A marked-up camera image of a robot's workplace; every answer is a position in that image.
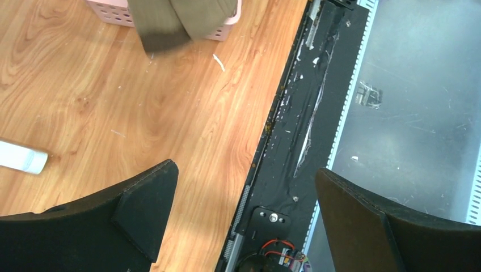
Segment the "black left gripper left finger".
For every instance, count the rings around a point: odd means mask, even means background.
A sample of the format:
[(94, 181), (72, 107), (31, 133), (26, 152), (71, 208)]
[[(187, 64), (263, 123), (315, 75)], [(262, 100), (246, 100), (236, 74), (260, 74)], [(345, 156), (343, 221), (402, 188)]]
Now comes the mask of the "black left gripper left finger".
[(149, 271), (179, 175), (170, 159), (52, 207), (1, 217), (2, 271)]

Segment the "pink plastic basket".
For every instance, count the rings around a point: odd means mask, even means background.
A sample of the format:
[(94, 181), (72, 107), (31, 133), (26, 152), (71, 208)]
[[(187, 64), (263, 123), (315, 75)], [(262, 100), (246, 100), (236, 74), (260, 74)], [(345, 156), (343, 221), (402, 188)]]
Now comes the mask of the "pink plastic basket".
[[(134, 27), (133, 18), (130, 14), (128, 1), (125, 0), (92, 0), (85, 1), (98, 18), (109, 24), (118, 26)], [(242, 1), (238, 0), (236, 9), (214, 32), (205, 36), (209, 40), (224, 41), (228, 37), (234, 24), (241, 16)]]

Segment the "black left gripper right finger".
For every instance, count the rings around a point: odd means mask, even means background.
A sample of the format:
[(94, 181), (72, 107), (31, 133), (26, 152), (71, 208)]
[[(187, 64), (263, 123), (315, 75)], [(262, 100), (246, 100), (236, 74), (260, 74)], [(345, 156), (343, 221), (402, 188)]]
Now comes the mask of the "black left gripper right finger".
[(315, 186), (336, 271), (479, 271), (480, 227), (364, 189), (327, 168)]

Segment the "tan sock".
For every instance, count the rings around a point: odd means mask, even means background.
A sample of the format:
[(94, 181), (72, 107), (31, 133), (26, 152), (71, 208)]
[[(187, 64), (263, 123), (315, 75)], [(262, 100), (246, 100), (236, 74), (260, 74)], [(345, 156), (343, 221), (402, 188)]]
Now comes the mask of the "tan sock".
[(172, 50), (212, 34), (238, 9), (231, 0), (128, 1), (146, 53)]

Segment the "white metal drying rack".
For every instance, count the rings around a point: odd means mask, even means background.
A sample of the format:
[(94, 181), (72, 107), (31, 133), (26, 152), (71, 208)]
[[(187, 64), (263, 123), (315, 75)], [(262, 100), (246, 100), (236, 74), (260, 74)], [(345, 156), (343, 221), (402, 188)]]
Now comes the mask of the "white metal drying rack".
[(1, 141), (1, 166), (38, 175), (44, 169), (48, 154), (10, 142)]

